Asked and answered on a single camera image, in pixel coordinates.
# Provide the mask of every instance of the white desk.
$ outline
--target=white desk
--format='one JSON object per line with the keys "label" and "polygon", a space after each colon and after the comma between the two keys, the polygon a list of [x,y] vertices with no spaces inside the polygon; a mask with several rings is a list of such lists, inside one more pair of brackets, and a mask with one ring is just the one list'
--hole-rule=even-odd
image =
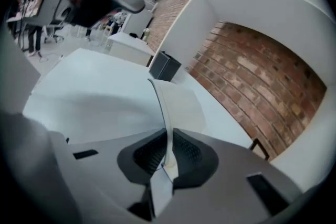
{"label": "white desk", "polygon": [[[69,143],[103,141],[164,127],[148,68],[78,49],[36,85],[24,115]],[[192,89],[206,119],[207,135],[249,147],[251,139],[195,79],[180,70],[173,82]]]}
{"label": "white desk", "polygon": [[146,66],[150,57],[154,55],[146,42],[119,32],[109,37],[113,41],[109,55],[118,57],[139,65]]}

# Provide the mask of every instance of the floor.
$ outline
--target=floor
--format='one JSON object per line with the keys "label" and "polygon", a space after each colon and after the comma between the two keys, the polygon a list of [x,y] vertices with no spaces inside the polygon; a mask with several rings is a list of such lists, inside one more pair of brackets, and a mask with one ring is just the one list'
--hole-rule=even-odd
{"label": "floor", "polygon": [[[41,58],[39,55],[29,57],[28,52],[25,52],[30,63],[41,74],[39,81],[64,57],[67,57],[79,48],[108,54],[110,47],[108,45],[106,46],[106,38],[102,38],[103,30],[92,30],[90,41],[85,39],[85,33],[86,29],[79,29],[78,26],[68,25],[56,32],[57,35],[64,37],[63,41],[44,43],[44,36],[42,35]],[[25,37],[24,45],[27,47],[28,37]]]}

